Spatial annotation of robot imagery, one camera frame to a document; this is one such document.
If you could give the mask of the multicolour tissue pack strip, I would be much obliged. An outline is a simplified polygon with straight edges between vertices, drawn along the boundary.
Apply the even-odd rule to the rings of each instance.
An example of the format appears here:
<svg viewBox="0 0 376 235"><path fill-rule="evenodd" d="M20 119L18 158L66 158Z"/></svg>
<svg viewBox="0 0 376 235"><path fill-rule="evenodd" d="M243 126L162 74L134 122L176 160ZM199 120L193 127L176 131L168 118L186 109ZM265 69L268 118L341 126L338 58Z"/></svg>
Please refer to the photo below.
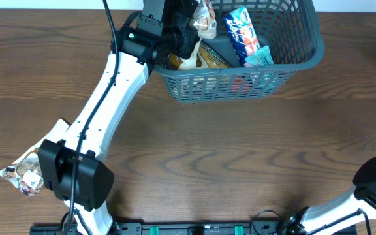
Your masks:
<svg viewBox="0 0 376 235"><path fill-rule="evenodd" d="M231 39L236 55L242 67L254 67L259 63L256 55L260 50L260 42L253 27L246 6L242 6L226 14L223 23Z"/></svg>

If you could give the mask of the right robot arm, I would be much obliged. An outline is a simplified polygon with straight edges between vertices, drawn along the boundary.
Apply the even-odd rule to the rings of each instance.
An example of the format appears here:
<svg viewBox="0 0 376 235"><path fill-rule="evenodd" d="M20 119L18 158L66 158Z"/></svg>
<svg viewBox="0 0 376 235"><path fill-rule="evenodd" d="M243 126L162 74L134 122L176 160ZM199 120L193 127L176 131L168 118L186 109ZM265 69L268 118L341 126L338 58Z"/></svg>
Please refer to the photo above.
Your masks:
<svg viewBox="0 0 376 235"><path fill-rule="evenodd" d="M277 230L285 234L335 234L371 220L376 220L376 157L359 168L349 190L325 204L302 208Z"/></svg>

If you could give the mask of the orange cracker sleeve package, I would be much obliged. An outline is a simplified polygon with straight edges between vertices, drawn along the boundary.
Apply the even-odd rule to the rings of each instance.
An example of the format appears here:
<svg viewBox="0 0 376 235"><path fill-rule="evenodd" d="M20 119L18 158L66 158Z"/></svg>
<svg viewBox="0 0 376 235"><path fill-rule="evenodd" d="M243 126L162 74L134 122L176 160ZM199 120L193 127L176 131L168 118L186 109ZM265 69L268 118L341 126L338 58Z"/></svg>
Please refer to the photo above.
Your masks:
<svg viewBox="0 0 376 235"><path fill-rule="evenodd" d="M229 69L233 66L217 51L215 51L207 42L202 41L198 49L198 56L204 60L210 69ZM241 93L247 93L249 91L249 82L246 81L242 86L241 76L236 76L230 88L231 93L237 93L241 90Z"/></svg>

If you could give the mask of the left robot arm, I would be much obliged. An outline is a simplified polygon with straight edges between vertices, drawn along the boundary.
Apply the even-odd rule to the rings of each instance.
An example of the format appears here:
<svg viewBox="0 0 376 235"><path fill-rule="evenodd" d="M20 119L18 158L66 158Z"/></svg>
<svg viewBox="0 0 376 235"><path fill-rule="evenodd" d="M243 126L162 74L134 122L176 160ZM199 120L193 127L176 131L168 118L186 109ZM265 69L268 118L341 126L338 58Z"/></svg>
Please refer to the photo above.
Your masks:
<svg viewBox="0 0 376 235"><path fill-rule="evenodd" d="M129 103L154 67L170 54L188 59L198 42L190 27L197 1L146 1L112 30L102 77L76 120L39 146L44 186L69 206L60 232L110 234L106 199L114 173L105 165L110 142Z"/></svg>

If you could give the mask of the torn beige snack bag piece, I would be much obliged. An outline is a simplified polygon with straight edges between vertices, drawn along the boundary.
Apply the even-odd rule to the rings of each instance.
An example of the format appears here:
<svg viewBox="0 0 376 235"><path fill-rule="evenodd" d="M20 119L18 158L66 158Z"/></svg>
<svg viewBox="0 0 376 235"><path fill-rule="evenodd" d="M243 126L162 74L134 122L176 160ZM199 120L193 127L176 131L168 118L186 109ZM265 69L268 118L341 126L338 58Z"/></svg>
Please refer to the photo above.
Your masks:
<svg viewBox="0 0 376 235"><path fill-rule="evenodd" d="M40 169L38 150L44 140L55 142L58 135L63 134L70 124L64 119L59 119L54 127L31 146L19 159L10 166L0 170L0 176L11 182L15 188L25 196L35 196L44 186L44 180Z"/></svg>

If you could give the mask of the long beige snack bag strip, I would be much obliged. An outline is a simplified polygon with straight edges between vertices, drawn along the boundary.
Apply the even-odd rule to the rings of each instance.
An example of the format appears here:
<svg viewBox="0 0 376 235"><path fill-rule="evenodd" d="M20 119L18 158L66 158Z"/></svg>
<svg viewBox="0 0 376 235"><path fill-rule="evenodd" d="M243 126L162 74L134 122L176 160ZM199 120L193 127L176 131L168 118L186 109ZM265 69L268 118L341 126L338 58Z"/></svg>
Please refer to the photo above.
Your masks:
<svg viewBox="0 0 376 235"><path fill-rule="evenodd" d="M188 29L185 31L189 39L189 58L184 59L174 54L169 54L167 66L175 71L186 71L193 69L207 69L209 66L201 56L200 44L203 39L214 39L217 35L217 20L211 0L196 0L198 6L193 13Z"/></svg>

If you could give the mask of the teal snack bar wrapper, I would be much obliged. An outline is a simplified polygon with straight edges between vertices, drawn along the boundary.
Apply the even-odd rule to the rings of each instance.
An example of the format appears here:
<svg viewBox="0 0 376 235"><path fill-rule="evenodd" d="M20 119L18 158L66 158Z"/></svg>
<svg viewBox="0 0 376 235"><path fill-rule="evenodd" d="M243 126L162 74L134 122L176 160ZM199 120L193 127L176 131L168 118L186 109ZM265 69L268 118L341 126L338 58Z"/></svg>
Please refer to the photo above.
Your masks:
<svg viewBox="0 0 376 235"><path fill-rule="evenodd" d="M246 57L244 65L245 67L255 67L255 66L263 67L265 65L274 65L274 61L270 53L270 47L268 45L265 45L254 54ZM269 85L267 86L267 89L273 89L275 87L274 81L273 80L271 81L271 79L272 79L272 74L264 75L264 81L269 83Z"/></svg>

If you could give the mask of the grey plastic basket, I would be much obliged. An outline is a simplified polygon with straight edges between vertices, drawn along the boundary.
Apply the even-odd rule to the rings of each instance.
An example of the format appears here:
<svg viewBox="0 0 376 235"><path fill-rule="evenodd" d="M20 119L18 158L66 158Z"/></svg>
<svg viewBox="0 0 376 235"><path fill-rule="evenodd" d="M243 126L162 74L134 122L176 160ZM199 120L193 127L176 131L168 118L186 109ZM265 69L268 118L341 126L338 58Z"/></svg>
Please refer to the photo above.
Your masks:
<svg viewBox="0 0 376 235"><path fill-rule="evenodd" d="M324 54L319 21L311 0L236 1L212 3L217 36L207 40L230 67L172 70L157 65L171 97L180 102L257 99L271 95L296 72L315 67ZM270 49L273 64L242 67L223 23L223 17L246 7L257 38Z"/></svg>

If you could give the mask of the beige brown snack bag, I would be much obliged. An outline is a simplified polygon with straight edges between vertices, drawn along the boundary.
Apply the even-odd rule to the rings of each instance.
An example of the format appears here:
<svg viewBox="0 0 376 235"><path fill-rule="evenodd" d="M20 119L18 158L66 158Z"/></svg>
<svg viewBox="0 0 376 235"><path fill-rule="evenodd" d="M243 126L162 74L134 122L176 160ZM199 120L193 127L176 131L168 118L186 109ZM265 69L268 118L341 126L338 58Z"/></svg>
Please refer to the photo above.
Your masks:
<svg viewBox="0 0 376 235"><path fill-rule="evenodd" d="M217 78L215 77L205 77L205 78L193 78L192 80L184 78L180 81L180 86L172 86L172 90L177 92L178 89L181 89L182 95L188 95L190 90L192 92L210 92L217 85Z"/></svg>

